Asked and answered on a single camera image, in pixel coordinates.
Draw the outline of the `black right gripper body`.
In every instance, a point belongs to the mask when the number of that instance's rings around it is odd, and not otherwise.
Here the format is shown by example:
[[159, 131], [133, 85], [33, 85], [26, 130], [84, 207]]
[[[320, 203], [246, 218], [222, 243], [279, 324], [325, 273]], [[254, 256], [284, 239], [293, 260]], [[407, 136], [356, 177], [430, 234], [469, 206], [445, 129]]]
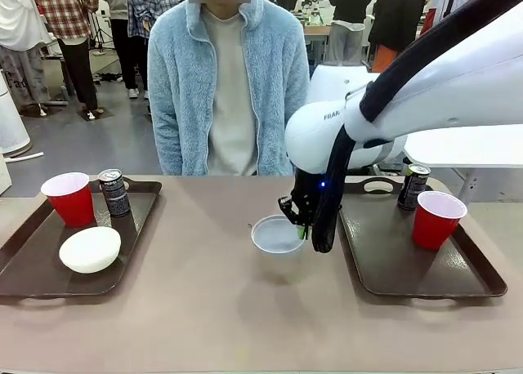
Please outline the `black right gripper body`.
[[291, 191], [292, 209], [297, 211], [297, 223], [312, 226], [320, 201], [320, 195], [327, 187], [325, 174], [310, 174], [297, 169], [295, 182]]

